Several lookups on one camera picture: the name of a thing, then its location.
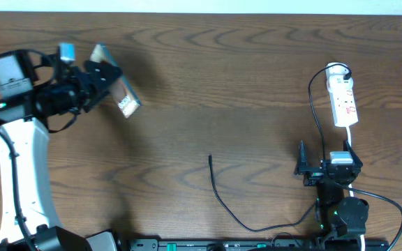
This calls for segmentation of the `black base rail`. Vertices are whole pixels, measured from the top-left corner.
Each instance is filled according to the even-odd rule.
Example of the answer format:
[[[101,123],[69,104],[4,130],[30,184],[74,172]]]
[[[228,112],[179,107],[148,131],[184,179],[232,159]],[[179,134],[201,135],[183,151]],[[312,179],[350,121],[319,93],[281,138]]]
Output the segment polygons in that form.
[[[319,243],[305,243],[304,240],[277,238],[265,240],[157,240],[143,238],[129,241],[130,251],[246,251],[246,250],[361,250],[357,241],[327,241],[324,246]]]

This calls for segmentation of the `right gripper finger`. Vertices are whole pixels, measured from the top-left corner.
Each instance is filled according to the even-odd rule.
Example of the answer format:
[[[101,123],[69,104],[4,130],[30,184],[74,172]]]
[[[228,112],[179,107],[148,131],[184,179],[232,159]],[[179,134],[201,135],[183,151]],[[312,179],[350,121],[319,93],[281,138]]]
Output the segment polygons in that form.
[[[304,175],[308,171],[308,161],[306,155],[306,147],[303,141],[299,143],[299,154],[297,157],[297,163],[295,166],[295,175]]]
[[[351,158],[353,160],[353,165],[356,168],[362,168],[363,167],[362,161],[359,159],[357,154],[353,151],[353,149],[352,149],[352,147],[351,147],[351,145],[350,145],[348,140],[345,140],[343,142],[343,150],[347,151],[350,154],[350,156],[351,156]]]

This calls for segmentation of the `white power strip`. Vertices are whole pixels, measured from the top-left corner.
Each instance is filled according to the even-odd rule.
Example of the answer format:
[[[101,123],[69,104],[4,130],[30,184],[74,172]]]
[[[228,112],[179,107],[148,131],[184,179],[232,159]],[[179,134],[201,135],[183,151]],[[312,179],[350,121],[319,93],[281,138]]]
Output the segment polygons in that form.
[[[343,63],[332,62],[326,69],[327,90],[332,106],[334,125],[350,127],[358,122],[357,108],[353,92],[353,78]]]

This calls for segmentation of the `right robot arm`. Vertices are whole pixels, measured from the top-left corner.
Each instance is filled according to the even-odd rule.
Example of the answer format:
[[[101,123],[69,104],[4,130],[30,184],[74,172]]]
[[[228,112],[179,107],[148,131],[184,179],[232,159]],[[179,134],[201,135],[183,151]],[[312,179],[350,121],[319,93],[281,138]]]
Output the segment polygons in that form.
[[[303,176],[305,186],[317,190],[316,218],[322,233],[315,244],[323,250],[365,250],[366,221],[369,204],[354,195],[344,195],[358,177],[362,161],[350,143],[343,143],[342,151],[330,153],[330,159],[322,160],[317,167],[308,163],[306,147],[299,143],[299,155],[295,174]]]

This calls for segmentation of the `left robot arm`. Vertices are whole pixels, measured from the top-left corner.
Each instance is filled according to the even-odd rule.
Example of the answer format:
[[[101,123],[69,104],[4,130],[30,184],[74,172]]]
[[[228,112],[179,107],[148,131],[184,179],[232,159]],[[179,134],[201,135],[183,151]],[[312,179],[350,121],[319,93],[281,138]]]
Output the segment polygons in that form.
[[[52,198],[47,148],[51,116],[90,111],[121,77],[111,63],[73,65],[73,46],[41,54],[40,67],[52,69],[40,82],[31,50],[0,54],[0,250],[120,250],[111,230],[83,237],[64,229]]]

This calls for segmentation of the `Galaxy S25 Ultra smartphone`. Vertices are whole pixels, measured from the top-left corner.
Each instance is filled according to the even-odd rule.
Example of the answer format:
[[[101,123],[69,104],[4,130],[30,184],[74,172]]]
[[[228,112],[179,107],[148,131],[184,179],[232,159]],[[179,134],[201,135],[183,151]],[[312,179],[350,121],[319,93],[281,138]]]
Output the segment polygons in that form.
[[[90,60],[98,63],[106,62],[112,66],[118,67],[114,57],[109,52],[108,48],[102,43],[96,44],[91,53]],[[126,119],[132,116],[133,113],[142,105],[140,99],[134,92],[124,74],[122,74],[121,77],[119,77],[114,84],[111,85],[109,92],[114,103],[117,105]]]

